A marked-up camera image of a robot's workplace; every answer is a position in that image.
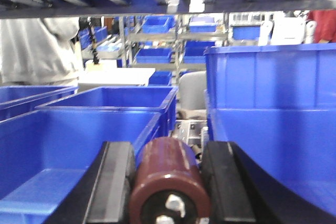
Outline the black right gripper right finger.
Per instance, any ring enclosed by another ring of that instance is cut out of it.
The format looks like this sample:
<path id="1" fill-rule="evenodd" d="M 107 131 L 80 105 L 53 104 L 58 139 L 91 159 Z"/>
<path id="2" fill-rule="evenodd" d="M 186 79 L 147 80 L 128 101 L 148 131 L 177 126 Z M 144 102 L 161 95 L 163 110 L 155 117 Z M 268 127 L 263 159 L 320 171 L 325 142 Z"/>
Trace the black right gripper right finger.
<path id="1" fill-rule="evenodd" d="M 201 171 L 210 223 L 335 223 L 335 216 L 278 182 L 234 142 L 208 142 Z"/>

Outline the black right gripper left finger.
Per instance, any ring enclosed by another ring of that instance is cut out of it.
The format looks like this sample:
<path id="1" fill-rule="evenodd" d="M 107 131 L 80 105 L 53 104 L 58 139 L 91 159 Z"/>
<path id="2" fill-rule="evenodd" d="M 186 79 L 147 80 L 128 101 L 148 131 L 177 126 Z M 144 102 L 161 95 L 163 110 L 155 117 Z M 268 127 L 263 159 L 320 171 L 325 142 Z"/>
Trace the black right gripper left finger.
<path id="1" fill-rule="evenodd" d="M 129 142 L 104 142 L 76 186 L 45 223 L 128 223 L 128 202 L 135 176 Z"/>

